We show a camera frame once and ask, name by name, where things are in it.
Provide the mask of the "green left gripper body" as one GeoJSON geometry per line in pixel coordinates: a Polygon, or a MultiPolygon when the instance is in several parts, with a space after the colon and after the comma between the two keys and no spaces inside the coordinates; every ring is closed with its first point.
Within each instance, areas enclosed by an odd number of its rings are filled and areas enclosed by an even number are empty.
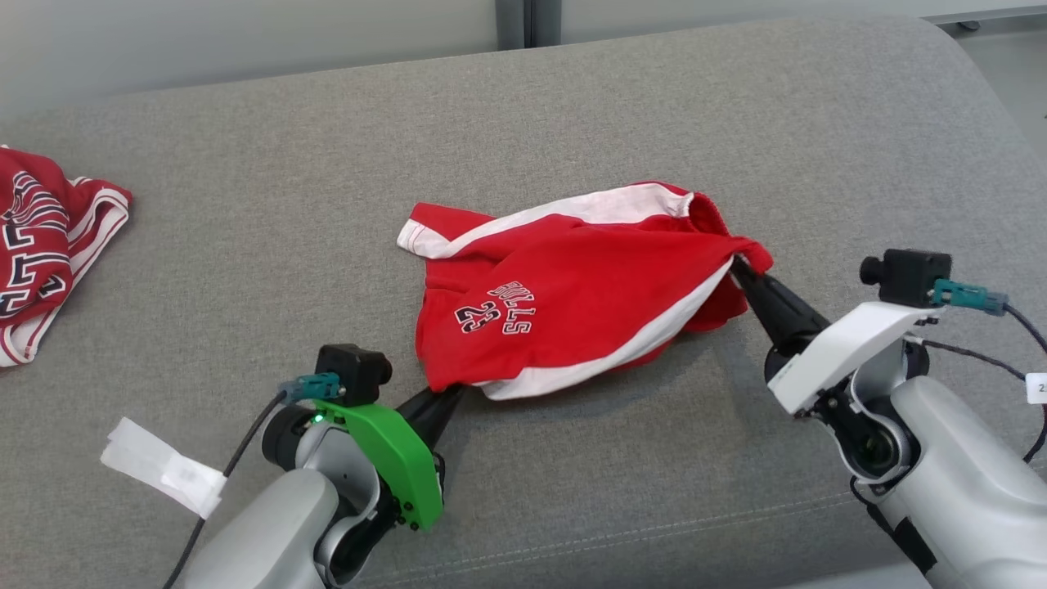
{"type": "Polygon", "coordinates": [[[362,449],[376,473],[385,481],[393,497],[403,508],[407,524],[422,533],[433,528],[443,514],[443,494],[430,448],[399,411],[381,405],[343,407],[333,402],[317,402],[315,407],[326,421],[339,425],[362,449]]]}

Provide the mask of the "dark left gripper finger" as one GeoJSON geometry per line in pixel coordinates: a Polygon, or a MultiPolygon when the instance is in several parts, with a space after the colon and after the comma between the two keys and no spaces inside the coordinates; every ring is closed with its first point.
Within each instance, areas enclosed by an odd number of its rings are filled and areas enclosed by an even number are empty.
{"type": "Polygon", "coordinates": [[[398,411],[411,426],[445,426],[456,413],[463,392],[462,384],[449,385],[440,392],[426,388],[401,403],[398,411]]]}
{"type": "Polygon", "coordinates": [[[465,388],[447,388],[438,393],[426,389],[421,394],[421,407],[416,412],[416,432],[430,450],[437,447],[465,392],[465,388]]]}

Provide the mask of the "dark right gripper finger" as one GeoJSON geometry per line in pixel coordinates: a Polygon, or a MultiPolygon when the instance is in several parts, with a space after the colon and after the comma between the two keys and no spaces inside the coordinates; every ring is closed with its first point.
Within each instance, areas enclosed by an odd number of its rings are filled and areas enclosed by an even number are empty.
{"type": "Polygon", "coordinates": [[[734,280],[765,332],[821,332],[828,320],[770,273],[756,272],[741,256],[734,257],[734,280]]]}
{"type": "Polygon", "coordinates": [[[775,350],[802,352],[807,347],[807,303],[799,295],[768,273],[756,272],[748,262],[733,262],[732,277],[775,350]]]}

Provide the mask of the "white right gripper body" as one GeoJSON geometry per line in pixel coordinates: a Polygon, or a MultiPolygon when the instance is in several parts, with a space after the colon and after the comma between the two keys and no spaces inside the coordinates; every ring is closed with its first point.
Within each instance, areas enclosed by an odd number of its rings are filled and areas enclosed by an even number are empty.
{"type": "Polygon", "coordinates": [[[889,398],[919,373],[905,353],[906,336],[919,324],[936,323],[941,308],[866,302],[821,332],[807,332],[802,352],[771,347],[764,378],[771,394],[793,416],[815,411],[819,400],[843,389],[841,404],[870,418],[891,415],[889,398]]]}

